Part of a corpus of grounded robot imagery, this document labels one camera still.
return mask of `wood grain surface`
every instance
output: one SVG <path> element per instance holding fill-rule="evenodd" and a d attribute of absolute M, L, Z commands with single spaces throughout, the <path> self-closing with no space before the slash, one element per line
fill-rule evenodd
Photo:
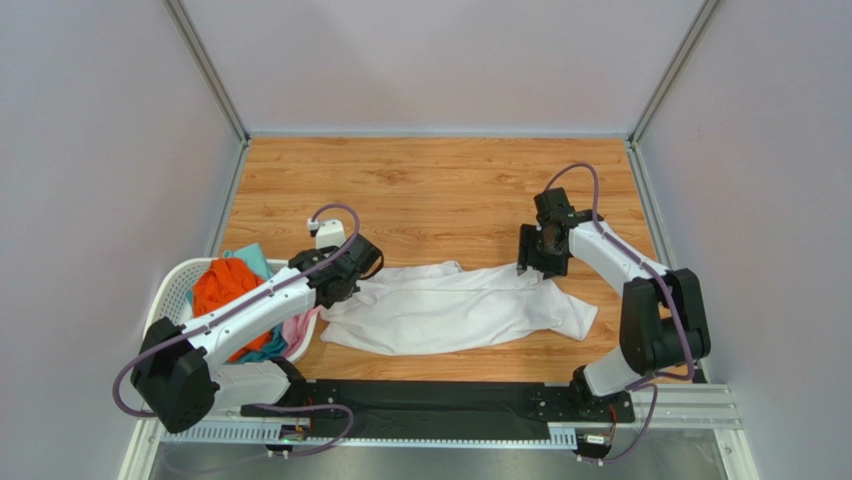
<path fill-rule="evenodd" d="M 259 242 L 269 258 L 313 247 L 305 219 L 330 202 L 354 207 L 362 233 L 384 251 L 387 266 L 457 260 L 465 269 L 514 263 L 518 230 L 534 223 L 533 196 L 562 167 L 587 161 L 601 179 L 599 211 L 622 238 L 653 256 L 639 197 L 619 140 L 480 138 L 260 138 L 249 152 L 223 249 Z M 592 180 L 575 170 L 558 185 L 577 208 L 589 208 Z M 352 222 L 346 212 L 323 218 Z M 319 337 L 321 321 L 298 368 L 308 378 L 550 381 L 617 344 L 619 296 L 572 259 L 560 288 L 600 307 L 578 342 L 550 331 L 452 354 L 385 357 Z"/>

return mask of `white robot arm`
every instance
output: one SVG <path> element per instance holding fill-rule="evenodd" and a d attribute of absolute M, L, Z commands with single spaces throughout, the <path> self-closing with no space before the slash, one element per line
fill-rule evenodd
<path fill-rule="evenodd" d="M 690 361 L 684 343 L 689 345 L 692 359 L 710 353 L 701 289 L 692 271 L 672 271 L 646 257 L 616 235 L 596 212 L 576 211 L 562 188 L 536 195 L 535 204 L 538 225 L 521 226 L 519 273 L 534 268 L 545 278 L 564 276 L 568 259 L 576 257 L 622 296 L 619 345 L 574 373 L 575 386 L 590 400 L 618 393 L 659 370 Z M 668 292 L 662 291 L 661 284 Z M 661 318 L 660 304 L 679 319 L 682 331 L 672 318 Z"/>
<path fill-rule="evenodd" d="M 355 234 L 345 254 L 332 258 L 346 241 L 342 223 L 309 220 L 308 228 L 316 238 L 316 248 L 290 259 L 287 268 L 262 285 L 180 327 L 162 318 L 148 329 L 140 353 L 182 332 L 203 332 L 139 361 L 133 370 L 133 386 L 166 430 L 186 430 L 210 411 L 278 402 L 290 382 L 277 363 L 232 365 L 228 358 L 295 315 L 349 298 L 357 292 L 355 282 L 382 256 L 372 243 Z M 324 261 L 327 265 L 304 275 Z M 299 275 L 304 278 L 294 280 Z"/>

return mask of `laundry basket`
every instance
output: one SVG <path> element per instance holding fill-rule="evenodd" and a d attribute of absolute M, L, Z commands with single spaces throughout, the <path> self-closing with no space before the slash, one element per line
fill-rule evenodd
<path fill-rule="evenodd" d="M 160 285 L 157 291 L 157 296 L 154 297 L 154 303 L 151 305 L 151 310 L 148 312 L 148 319 L 145 322 L 145 331 L 155 321 L 169 317 L 175 325 L 181 325 L 192 318 L 192 305 L 189 304 L 186 296 L 192 290 L 192 287 L 210 268 L 210 262 L 215 258 L 194 258 L 187 260 L 176 266 L 166 275 L 165 280 Z M 287 266 L 286 260 L 268 260 L 269 267 L 272 272 Z M 305 340 L 292 355 L 287 356 L 287 360 L 291 363 L 297 362 L 308 350 L 308 344 L 311 337 L 314 335 L 314 328 L 317 323 L 317 314 L 314 313 L 308 324 L 308 330 L 305 335 Z"/>

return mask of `white enclosure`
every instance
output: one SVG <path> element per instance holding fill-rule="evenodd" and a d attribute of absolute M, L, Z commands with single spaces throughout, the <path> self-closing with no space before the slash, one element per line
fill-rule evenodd
<path fill-rule="evenodd" d="M 765 479 L 849 478 L 852 3 L 722 4 L 642 145 Z"/>
<path fill-rule="evenodd" d="M 112 378 L 239 150 L 162 3 L 0 1 L 0 477 L 116 477 Z"/>
<path fill-rule="evenodd" d="M 259 133 L 629 139 L 761 475 L 848 477 L 852 4 L 728 0 L 691 28 L 717 3 L 0 0 L 0 477 L 116 478 L 112 380 Z"/>
<path fill-rule="evenodd" d="M 700 0 L 188 0 L 249 131 L 626 135 Z"/>

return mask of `white t-shirt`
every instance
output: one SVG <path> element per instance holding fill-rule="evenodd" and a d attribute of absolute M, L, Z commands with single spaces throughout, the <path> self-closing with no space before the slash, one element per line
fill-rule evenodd
<path fill-rule="evenodd" d="M 456 262 L 385 268 L 322 317 L 325 342 L 383 355 L 485 347 L 553 330 L 583 340 L 597 307 L 515 264 L 466 272 Z"/>

